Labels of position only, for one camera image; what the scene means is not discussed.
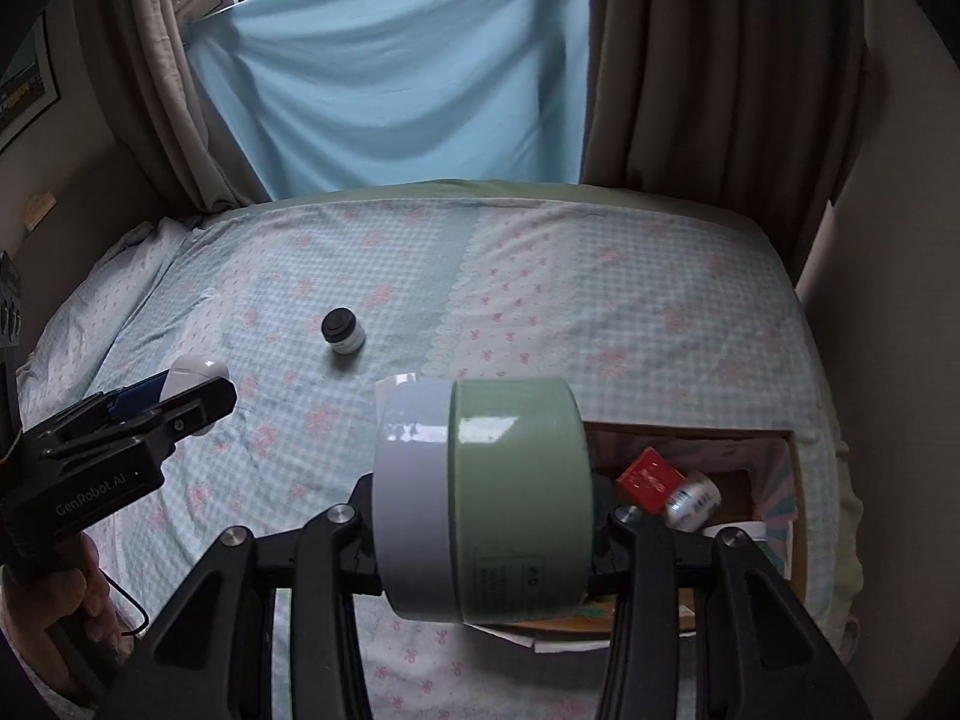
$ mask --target black cable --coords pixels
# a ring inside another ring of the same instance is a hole
[[[137,634],[139,634],[140,632],[143,632],[144,630],[146,630],[147,625],[150,625],[150,615],[147,614],[147,610],[146,610],[145,608],[141,607],[140,603],[137,603],[136,600],[133,599],[133,596],[131,596],[131,594],[129,594],[125,589],[123,589],[123,587],[119,586],[119,585],[110,577],[110,575],[107,574],[106,571],[104,571],[104,570],[101,568],[101,569],[100,569],[100,572],[101,572],[101,573],[104,575],[104,577],[107,579],[107,582],[109,583],[109,585],[110,585],[114,590],[116,590],[118,593],[120,593],[120,595],[122,595],[124,598],[126,598],[128,601],[130,601],[130,603],[136,608],[136,610],[140,612],[140,616],[143,617],[143,622],[140,623],[139,627],[136,628],[136,630],[133,630],[133,631],[121,631],[121,632],[120,632],[120,635],[121,635],[122,637],[135,637],[135,636],[136,636]]]

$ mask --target red packet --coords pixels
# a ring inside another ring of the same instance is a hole
[[[620,474],[616,483],[630,498],[651,514],[664,510],[670,493],[683,483],[683,474],[671,466],[653,447],[648,446]]]

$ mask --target curtain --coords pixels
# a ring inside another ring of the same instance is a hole
[[[590,0],[581,181],[747,215],[796,280],[862,50],[862,0]]]
[[[267,199],[236,146],[224,137],[211,143],[171,0],[74,0],[74,11],[104,117],[172,213]],[[223,164],[232,165],[229,176]]]
[[[432,178],[576,182],[587,0],[246,0],[187,58],[274,199]]]

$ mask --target open box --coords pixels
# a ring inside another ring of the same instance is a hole
[[[720,488],[723,502],[707,522],[762,520],[768,555],[800,600],[806,594],[806,519],[800,462],[793,433],[585,422],[590,464],[614,479],[648,446],[684,474],[701,471]],[[693,635],[692,592],[680,590],[680,635]],[[483,626],[537,652],[577,652],[610,645],[613,599],[590,599],[558,620]]]

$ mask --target brown curtain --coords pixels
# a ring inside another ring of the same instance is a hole
[[[211,143],[171,0],[74,0],[74,11],[104,117],[173,213],[269,199],[222,122]]]
[[[796,280],[862,50],[863,0],[590,0],[581,180],[747,215]]]

